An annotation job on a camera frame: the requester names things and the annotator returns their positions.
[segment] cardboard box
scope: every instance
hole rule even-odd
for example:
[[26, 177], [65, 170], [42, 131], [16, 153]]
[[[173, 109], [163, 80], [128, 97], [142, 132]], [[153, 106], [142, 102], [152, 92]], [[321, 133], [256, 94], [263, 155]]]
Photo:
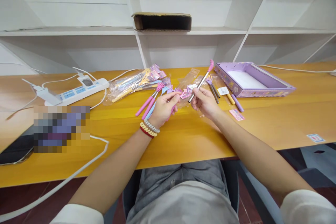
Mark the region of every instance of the cardboard box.
[[132, 15], [138, 32], [190, 32], [191, 16], [183, 13], [136, 12]]
[[217, 63], [215, 72], [237, 98], [281, 97], [296, 89], [253, 62]]

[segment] red bracelet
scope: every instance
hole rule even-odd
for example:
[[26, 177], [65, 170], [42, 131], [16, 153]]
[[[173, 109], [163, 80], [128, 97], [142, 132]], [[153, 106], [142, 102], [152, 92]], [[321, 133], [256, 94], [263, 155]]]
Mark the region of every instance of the red bracelet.
[[141, 128], [141, 126], [140, 126], [140, 129], [141, 129], [142, 132], [145, 133], [147, 136], [150, 136], [151, 138], [154, 138], [152, 135], [150, 135], [148, 132], [146, 132], [143, 128]]

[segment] white cable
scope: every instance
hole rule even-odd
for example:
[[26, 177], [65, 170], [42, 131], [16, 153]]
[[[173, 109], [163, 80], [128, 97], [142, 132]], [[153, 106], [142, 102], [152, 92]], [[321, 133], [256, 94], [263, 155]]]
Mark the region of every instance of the white cable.
[[82, 70], [82, 69], [79, 69], [79, 68], [76, 68], [76, 67], [72, 67], [72, 68], [74, 68], [74, 69], [77, 69], [77, 70], [80, 70], [80, 71], [82, 71], [82, 72], [85, 72], [85, 73], [87, 73], [88, 75], [90, 75], [95, 81], [97, 80], [95, 77], [93, 77], [93, 75], [92, 74], [90, 74], [89, 72], [86, 72], [86, 71], [84, 71], [84, 70]]
[[16, 111], [19, 111], [19, 110], [24, 109], [25, 107], [27, 107], [33, 101], [35, 101], [36, 98], [37, 98], [37, 95], [35, 93], [35, 97], [30, 102], [28, 102], [26, 105], [24, 105], [22, 108], [17, 109], [17, 110], [0, 110], [0, 112], [16, 112]]
[[30, 68], [30, 69], [33, 69], [33, 70], [35, 70], [35, 71], [38, 71], [38, 72], [41, 72], [41, 73], [45, 73], [45, 72], [43, 72], [43, 71], [37, 70], [37, 69], [35, 69], [35, 68], [31, 68], [30, 66], [23, 65], [23, 64], [20, 64], [20, 63], [2, 63], [2, 62], [0, 62], [0, 64], [21, 65], [21, 66], [24, 66], [24, 67], [28, 67], [28, 68]]
[[104, 99], [106, 97], [106, 93], [107, 93], [107, 89], [105, 89], [105, 94], [104, 94], [104, 97], [102, 98], [102, 100], [97, 105], [94, 105], [92, 108], [90, 108], [90, 110], [92, 110], [93, 108], [97, 107], [99, 104], [101, 104], [104, 101]]
[[73, 179], [77, 174], [79, 174], [81, 171], [83, 171], [86, 167], [88, 167], [90, 164], [92, 164], [94, 161], [96, 161], [98, 158], [100, 158], [102, 155], [104, 155], [105, 152], [106, 152], [106, 150], [107, 150], [107, 147], [109, 145], [109, 141], [106, 141], [103, 138], [99, 138], [99, 137], [92, 136], [92, 135], [90, 137], [98, 139], [98, 140], [101, 140], [101, 141], [103, 141], [103, 142], [106, 143], [103, 152], [101, 152], [98, 156], [96, 156], [91, 161], [89, 161], [88, 163], [86, 163], [82, 168], [80, 168], [78, 171], [76, 171], [74, 174], [72, 174], [70, 177], [68, 177], [66, 180], [64, 180], [62, 183], [60, 183], [58, 186], [56, 186], [50, 192], [46, 193], [45, 195], [43, 195], [39, 199], [35, 200], [33, 203], [30, 203], [29, 205], [27, 205], [27, 206], [25, 206], [25, 207], [23, 207], [21, 209], [15, 210], [13, 212], [0, 215], [0, 222], [4, 222], [4, 221], [7, 221], [9, 219], [15, 218], [15, 217], [17, 217], [17, 216], [19, 216], [19, 215], [21, 215], [21, 214], [23, 214], [23, 213], [31, 210], [32, 208], [34, 208], [38, 204], [42, 203], [47, 198], [49, 198], [51, 195], [53, 195], [55, 192], [57, 192], [59, 189], [61, 189], [64, 185], [66, 185], [71, 179]]
[[[67, 81], [67, 80], [69, 80], [69, 79], [71, 79], [71, 78], [73, 78], [73, 77], [76, 77], [78, 74], [76, 74], [76, 75], [74, 75], [74, 76], [71, 76], [70, 78], [68, 78], [68, 79], [64, 79], [64, 80], [54, 80], [54, 81], [51, 81], [51, 82], [60, 82], [60, 81]], [[43, 84], [42, 84], [42, 87], [44, 88], [44, 85], [45, 84], [47, 84], [47, 83], [51, 83], [51, 82], [44, 82]]]
[[288, 71], [298, 71], [298, 72], [316, 72], [316, 73], [319, 73], [319, 72], [334, 72], [334, 71], [308, 71], [308, 70], [300, 70], [300, 69], [278, 68], [278, 67], [275, 67], [275, 66], [268, 66], [268, 65], [257, 65], [257, 66], [276, 68], [276, 69], [288, 70]]

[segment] hand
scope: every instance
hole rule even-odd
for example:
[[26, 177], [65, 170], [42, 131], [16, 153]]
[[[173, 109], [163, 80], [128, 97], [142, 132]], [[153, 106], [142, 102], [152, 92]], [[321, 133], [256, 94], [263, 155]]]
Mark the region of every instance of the hand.
[[[171, 92], [156, 99], [154, 111], [148, 121], [157, 129], [159, 129], [170, 117], [173, 107], [180, 102], [181, 92]], [[173, 111], [173, 115], [177, 112], [177, 107]]]
[[194, 98], [191, 100], [191, 106], [193, 109], [199, 109], [212, 121], [222, 112], [211, 91], [202, 87], [198, 90], [198, 88], [195, 87], [192, 92], [195, 94]]

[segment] person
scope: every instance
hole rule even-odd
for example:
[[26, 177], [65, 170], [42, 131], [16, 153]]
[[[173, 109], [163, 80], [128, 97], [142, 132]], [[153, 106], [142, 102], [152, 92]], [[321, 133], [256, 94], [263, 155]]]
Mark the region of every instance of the person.
[[[280, 154], [224, 113], [210, 91], [194, 88], [193, 93], [192, 108], [216, 124], [246, 168], [282, 202], [284, 223], [336, 222], [336, 208]], [[152, 126], [160, 129], [164, 125], [180, 102], [180, 94], [172, 92], [157, 99], [149, 119]], [[122, 193], [151, 140], [138, 129], [86, 178], [51, 223], [104, 223], [103, 215]], [[219, 160], [143, 169], [126, 222], [238, 224], [225, 185]]]

